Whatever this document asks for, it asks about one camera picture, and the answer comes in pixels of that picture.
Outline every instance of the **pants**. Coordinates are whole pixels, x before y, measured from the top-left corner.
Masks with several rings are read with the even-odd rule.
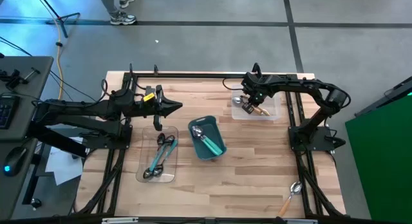
[[[110,16],[116,17],[118,15],[119,10],[115,5],[115,0],[102,0],[102,3],[106,7]]]

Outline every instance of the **computer mouse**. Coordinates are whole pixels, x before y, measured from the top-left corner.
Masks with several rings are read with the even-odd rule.
[[[6,176],[15,176],[20,172],[26,153],[26,148],[15,147],[7,154],[5,164],[3,165],[3,172]]]

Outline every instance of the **tripod stand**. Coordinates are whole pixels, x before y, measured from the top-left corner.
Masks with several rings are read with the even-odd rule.
[[[59,16],[58,14],[57,14],[57,12],[52,8],[52,6],[49,4],[49,2],[47,2],[47,0],[43,0],[46,4],[47,4],[47,6],[50,8],[50,10],[56,15],[56,17],[57,17],[57,20],[59,21],[59,23],[60,23],[60,27],[62,28],[62,31],[63,31],[63,34],[64,34],[64,37],[65,38],[68,38],[69,36],[67,35],[67,31],[66,31],[66,29],[65,29],[65,27],[64,27],[64,22],[69,18],[69,17],[72,17],[72,16],[77,16],[77,18],[79,18],[80,17],[80,12],[76,12],[76,13],[74,13],[74,14],[69,14],[69,15],[64,15],[64,16]]]

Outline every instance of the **clear plastic container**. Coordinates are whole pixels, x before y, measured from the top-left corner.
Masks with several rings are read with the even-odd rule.
[[[167,160],[163,163],[163,172],[157,176],[151,176],[144,178],[145,171],[150,168],[153,160],[156,158],[160,146],[158,145],[157,139],[159,135],[163,133],[165,137],[173,135],[178,141],[178,130],[175,127],[165,127],[163,126],[162,131],[156,131],[153,126],[147,126],[143,128],[142,131],[142,151],[140,153],[139,168],[136,173],[136,179],[139,182],[162,182],[167,183],[174,180],[176,174],[176,164],[178,158],[178,145],[171,151]],[[165,158],[168,150],[171,146],[167,145],[165,147],[164,153],[161,155],[157,165],[160,165]]]
[[[232,85],[232,89],[241,89],[242,85]],[[281,117],[281,99],[280,94],[276,93],[273,98],[267,97],[259,106],[269,112],[270,116],[259,115],[255,112],[248,114],[242,109],[242,104],[233,102],[234,97],[245,96],[242,90],[232,90],[232,118],[235,120],[277,120]]]

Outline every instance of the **green panel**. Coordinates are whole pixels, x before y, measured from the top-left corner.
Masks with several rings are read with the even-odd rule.
[[[346,129],[373,220],[412,223],[412,96]]]

